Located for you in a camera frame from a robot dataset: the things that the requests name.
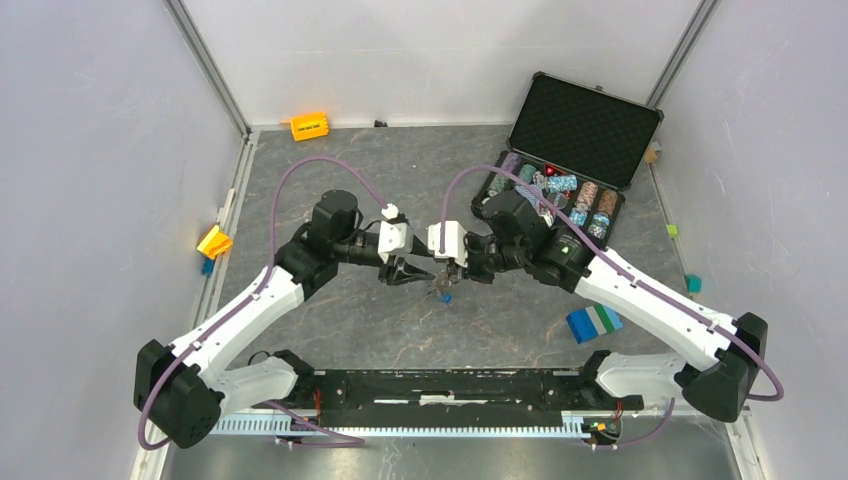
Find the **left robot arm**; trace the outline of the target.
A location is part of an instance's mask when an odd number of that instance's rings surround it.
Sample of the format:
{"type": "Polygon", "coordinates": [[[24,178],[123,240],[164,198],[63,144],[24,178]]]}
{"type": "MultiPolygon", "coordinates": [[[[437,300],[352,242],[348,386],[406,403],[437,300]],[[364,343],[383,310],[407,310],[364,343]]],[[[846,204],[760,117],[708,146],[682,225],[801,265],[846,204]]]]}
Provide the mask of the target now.
{"type": "Polygon", "coordinates": [[[325,192],[311,219],[222,310],[169,344],[151,340],[139,350],[133,403],[142,414],[138,434],[145,449],[168,443],[190,448],[224,416],[268,400],[306,405],[314,381],[309,367],[297,366],[295,358],[273,355],[236,370],[229,365],[272,323],[332,280],[340,264],[375,267],[388,286],[432,279],[406,260],[430,253],[396,206],[384,209],[376,232],[361,221],[352,193],[325,192]]]}

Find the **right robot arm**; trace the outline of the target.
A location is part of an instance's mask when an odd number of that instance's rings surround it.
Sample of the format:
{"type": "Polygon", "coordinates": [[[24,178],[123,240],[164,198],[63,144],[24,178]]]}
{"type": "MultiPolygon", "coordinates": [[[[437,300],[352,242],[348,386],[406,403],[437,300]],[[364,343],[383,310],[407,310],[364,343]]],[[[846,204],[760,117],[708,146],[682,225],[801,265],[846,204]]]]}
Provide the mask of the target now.
{"type": "Polygon", "coordinates": [[[481,236],[447,220],[428,228],[429,250],[462,278],[492,283],[523,270],[543,285],[611,308],[671,348],[669,354],[595,353],[577,382],[580,400],[602,408],[615,397],[682,397],[699,412],[734,422],[765,371],[768,324],[747,312],[721,313],[670,289],[565,224],[550,226],[513,191],[486,205],[481,236]]]}

